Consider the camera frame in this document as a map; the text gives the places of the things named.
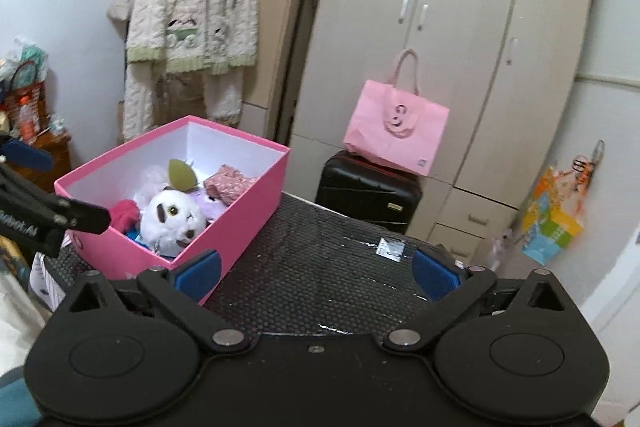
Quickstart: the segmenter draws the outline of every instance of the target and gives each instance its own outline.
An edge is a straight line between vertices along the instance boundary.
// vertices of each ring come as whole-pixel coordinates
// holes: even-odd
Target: silver bolt
[[[237,346],[244,341],[244,333],[238,330],[220,330],[212,339],[219,346]]]
[[[420,333],[414,330],[391,331],[389,340],[396,346],[414,346],[420,342]]]

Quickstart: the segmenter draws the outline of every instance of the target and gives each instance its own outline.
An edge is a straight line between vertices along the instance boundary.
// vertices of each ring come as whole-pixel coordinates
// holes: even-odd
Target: olive green object
[[[193,169],[181,160],[169,160],[169,182],[175,190],[186,192],[198,186]]]

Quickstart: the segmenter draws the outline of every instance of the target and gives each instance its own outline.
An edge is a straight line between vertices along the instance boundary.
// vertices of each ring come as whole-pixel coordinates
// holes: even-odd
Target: white sticker
[[[404,251],[404,243],[402,241],[394,241],[393,239],[380,238],[376,253],[396,263],[400,263],[402,252]]]

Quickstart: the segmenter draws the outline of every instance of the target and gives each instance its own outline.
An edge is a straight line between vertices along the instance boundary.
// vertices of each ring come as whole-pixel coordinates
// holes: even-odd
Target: blue gripper pad
[[[215,250],[208,250],[171,270],[168,281],[177,290],[200,302],[220,282],[221,274],[220,254]]]
[[[440,261],[420,250],[415,252],[412,269],[415,282],[433,302],[459,288],[465,274],[465,271],[454,263]]]

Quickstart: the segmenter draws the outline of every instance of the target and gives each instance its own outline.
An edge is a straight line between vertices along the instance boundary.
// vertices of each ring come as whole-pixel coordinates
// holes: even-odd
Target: silver handle
[[[468,219],[472,223],[476,223],[477,225],[481,225],[483,227],[486,227],[489,224],[489,220],[488,219],[479,219],[478,217],[475,217],[473,214],[469,214],[469,218]]]
[[[422,5],[422,10],[420,12],[420,20],[418,20],[418,31],[421,32],[424,28],[424,20],[427,18],[427,10],[429,9],[428,4]]]
[[[455,255],[456,257],[469,257],[468,253],[464,253],[458,250],[454,250],[453,248],[451,248],[451,254]]]
[[[507,66],[511,66],[513,64],[513,55],[515,54],[517,47],[518,39],[516,37],[512,37],[509,41],[509,51],[507,52]]]
[[[402,0],[402,7],[400,8],[400,16],[398,17],[398,24],[404,24],[404,16],[409,8],[410,0]]]

